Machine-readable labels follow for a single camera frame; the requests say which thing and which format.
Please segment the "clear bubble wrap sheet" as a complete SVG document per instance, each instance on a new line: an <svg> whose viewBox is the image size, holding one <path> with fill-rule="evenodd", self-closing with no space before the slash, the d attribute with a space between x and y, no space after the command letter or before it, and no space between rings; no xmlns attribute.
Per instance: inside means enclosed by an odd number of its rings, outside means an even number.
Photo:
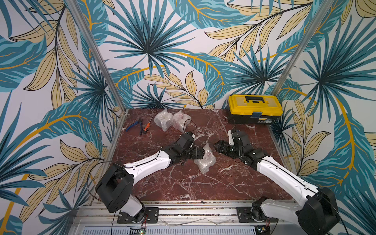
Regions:
<svg viewBox="0 0 376 235"><path fill-rule="evenodd" d="M209 172L210 167L216 163L216 158L212 153L209 143L203 147L203 150L205 152L203 159L194 160L194 163L198 166L202 174L206 174Z"/></svg>
<svg viewBox="0 0 376 235"><path fill-rule="evenodd" d="M183 132L184 129L189 125L191 122L191 117L187 114L184 114L182 111L175 113L172 117L172 126Z"/></svg>
<svg viewBox="0 0 376 235"><path fill-rule="evenodd" d="M164 132L166 132L172 126L173 114L169 113L167 109L159 112L155 118L155 124L160 127Z"/></svg>

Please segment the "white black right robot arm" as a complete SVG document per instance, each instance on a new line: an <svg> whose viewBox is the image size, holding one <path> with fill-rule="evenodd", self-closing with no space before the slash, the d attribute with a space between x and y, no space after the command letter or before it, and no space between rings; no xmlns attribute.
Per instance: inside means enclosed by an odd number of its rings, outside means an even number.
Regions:
<svg viewBox="0 0 376 235"><path fill-rule="evenodd" d="M296 176L262 149L254 148L243 131L228 131L229 141L218 141L218 153L239 159L253 170L265 175L286 191L294 202L261 198L252 204L249 216L257 222L270 218L299 225L308 235L326 235L341 217L335 194Z"/></svg>

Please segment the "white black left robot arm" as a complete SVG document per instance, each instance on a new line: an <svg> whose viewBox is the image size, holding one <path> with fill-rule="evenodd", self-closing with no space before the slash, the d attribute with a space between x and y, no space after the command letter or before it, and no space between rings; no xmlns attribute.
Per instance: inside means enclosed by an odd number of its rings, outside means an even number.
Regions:
<svg viewBox="0 0 376 235"><path fill-rule="evenodd" d="M204 149L194 144L194 134L183 133L176 142L147 158L124 165L111 163L97 184L96 193L108 212L123 212L133 223L139 223L146 219L147 212L145 205L132 195L133 186L159 170L187 160L201 160L204 155Z"/></svg>

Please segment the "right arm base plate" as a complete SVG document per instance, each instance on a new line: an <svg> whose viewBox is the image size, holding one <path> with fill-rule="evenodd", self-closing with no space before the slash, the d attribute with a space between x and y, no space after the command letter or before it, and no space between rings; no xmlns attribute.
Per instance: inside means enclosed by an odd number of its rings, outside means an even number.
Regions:
<svg viewBox="0 0 376 235"><path fill-rule="evenodd" d="M268 223L277 222L276 218L266 217L259 208L236 207L239 223Z"/></svg>

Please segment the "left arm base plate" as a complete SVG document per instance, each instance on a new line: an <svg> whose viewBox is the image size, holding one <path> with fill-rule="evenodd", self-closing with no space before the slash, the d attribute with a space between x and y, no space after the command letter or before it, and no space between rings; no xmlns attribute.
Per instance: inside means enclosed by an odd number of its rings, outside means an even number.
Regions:
<svg viewBox="0 0 376 235"><path fill-rule="evenodd" d="M156 207L147 207L141 209L139 213L135 216L130 216L126 212L120 211L117 223L118 224L131 224L131 223L142 223L146 222L147 224L157 224L159 218L159 208Z"/></svg>

